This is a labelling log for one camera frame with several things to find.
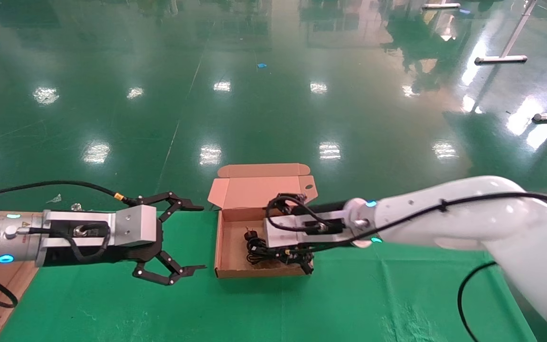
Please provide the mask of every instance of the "open cardboard box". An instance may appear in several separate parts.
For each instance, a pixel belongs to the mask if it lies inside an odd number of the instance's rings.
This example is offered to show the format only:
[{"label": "open cardboard box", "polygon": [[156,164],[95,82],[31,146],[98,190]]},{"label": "open cardboard box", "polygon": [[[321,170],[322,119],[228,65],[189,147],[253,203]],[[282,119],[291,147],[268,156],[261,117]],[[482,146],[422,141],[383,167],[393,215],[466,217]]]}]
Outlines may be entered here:
[{"label": "open cardboard box", "polygon": [[268,260],[256,265],[246,260],[247,229],[264,238],[265,207],[278,193],[304,193],[315,199],[310,168],[303,164],[226,165],[218,171],[208,201],[221,208],[217,225],[215,273],[219,278],[305,275],[297,264]]}]

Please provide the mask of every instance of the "green floor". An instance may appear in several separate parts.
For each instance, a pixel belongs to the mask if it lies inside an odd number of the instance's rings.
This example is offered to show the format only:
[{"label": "green floor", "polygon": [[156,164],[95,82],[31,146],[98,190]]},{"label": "green floor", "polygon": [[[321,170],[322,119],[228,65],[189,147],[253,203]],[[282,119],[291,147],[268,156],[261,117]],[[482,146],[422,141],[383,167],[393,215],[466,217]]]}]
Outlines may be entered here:
[{"label": "green floor", "polygon": [[[0,0],[0,187],[76,179],[206,205],[221,165],[301,162],[316,203],[486,174],[547,192],[547,125],[530,123],[547,111],[547,8],[514,47],[526,64],[479,67],[525,0],[422,3]],[[120,207],[69,187],[0,196],[72,203]]]}]

